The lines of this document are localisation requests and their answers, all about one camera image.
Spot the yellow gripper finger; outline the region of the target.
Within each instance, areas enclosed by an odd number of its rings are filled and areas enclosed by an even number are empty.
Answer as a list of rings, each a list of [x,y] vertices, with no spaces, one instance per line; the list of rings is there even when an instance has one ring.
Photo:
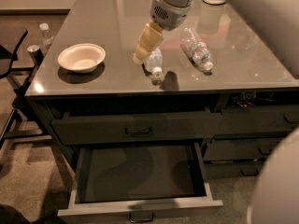
[[[142,64],[163,40],[163,28],[155,22],[148,22],[139,37],[133,61]]]

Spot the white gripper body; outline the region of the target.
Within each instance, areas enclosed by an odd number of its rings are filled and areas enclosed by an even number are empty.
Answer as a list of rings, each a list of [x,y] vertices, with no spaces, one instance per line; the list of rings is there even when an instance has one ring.
[[[152,0],[149,14],[153,22],[166,31],[172,31],[184,22],[189,9],[170,5],[164,0]]]

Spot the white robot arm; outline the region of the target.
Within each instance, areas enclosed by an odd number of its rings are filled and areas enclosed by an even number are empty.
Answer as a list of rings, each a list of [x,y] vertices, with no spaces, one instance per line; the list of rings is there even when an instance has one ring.
[[[299,70],[299,0],[226,0],[278,56],[294,77]],[[152,0],[134,53],[143,63],[160,45],[162,31],[185,20],[192,0]],[[272,151],[258,177],[248,224],[299,224],[299,129]]]

